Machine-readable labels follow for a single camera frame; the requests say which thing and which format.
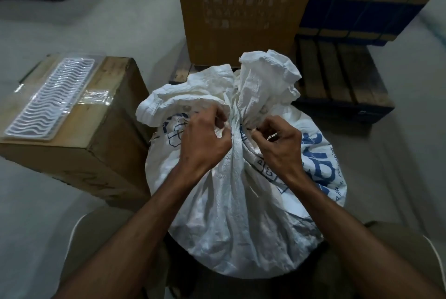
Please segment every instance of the wavy patterned tray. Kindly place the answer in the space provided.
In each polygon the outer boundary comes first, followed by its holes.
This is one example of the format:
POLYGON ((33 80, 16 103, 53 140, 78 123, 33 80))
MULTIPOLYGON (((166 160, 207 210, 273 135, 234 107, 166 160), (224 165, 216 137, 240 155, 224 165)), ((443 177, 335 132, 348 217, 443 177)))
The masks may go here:
POLYGON ((94 59, 65 58, 6 129, 17 139, 50 140, 83 91, 94 59))

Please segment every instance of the person's right hand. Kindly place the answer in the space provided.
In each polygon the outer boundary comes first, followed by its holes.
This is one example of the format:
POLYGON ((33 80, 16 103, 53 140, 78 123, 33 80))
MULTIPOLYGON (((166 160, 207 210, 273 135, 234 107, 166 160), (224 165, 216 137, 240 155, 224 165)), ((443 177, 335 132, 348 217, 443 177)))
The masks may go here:
POLYGON ((251 137, 259 146, 269 168, 288 187, 298 186, 307 179, 302 167, 302 133, 298 129, 279 116, 267 116, 251 132, 251 137))

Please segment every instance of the box top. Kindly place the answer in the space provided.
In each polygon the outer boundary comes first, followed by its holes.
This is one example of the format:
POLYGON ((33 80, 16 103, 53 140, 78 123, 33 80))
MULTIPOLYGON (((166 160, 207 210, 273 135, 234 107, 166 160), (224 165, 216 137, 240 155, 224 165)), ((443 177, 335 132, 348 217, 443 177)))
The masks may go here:
MULTIPOLYGON (((62 58, 59 54, 45 58, 25 77, 14 93, 3 100, 0 136, 3 136, 5 129, 27 105, 62 58)), ((107 110, 113 104, 116 91, 131 61, 130 58, 106 57, 92 74, 77 104, 73 106, 52 140, 1 138, 0 144, 88 147, 107 110)))

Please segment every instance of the brown cardboard box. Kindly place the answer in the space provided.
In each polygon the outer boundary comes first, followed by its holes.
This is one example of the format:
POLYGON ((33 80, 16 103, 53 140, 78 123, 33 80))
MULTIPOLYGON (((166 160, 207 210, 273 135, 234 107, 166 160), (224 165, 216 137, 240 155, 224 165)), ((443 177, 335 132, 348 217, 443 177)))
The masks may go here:
MULTIPOLYGON (((3 101, 1 134, 59 61, 47 57, 3 101)), ((144 164, 154 129, 137 122, 135 111, 147 96, 133 59, 106 57, 52 140, 2 138, 0 155, 108 201, 146 200, 144 164)))
POLYGON ((428 0, 180 0, 190 60, 239 66, 246 51, 288 54, 295 34, 383 45, 428 0))

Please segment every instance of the forearm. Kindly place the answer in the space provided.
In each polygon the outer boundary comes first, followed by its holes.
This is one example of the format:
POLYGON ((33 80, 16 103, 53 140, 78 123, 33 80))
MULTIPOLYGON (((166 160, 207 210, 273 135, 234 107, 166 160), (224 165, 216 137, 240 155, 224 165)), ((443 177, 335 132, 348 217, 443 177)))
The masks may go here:
POLYGON ((306 176, 290 189, 341 258, 365 298, 444 298, 444 294, 306 176))
POLYGON ((147 279, 159 243, 196 178, 172 169, 153 197, 70 279, 54 298, 132 298, 147 279))

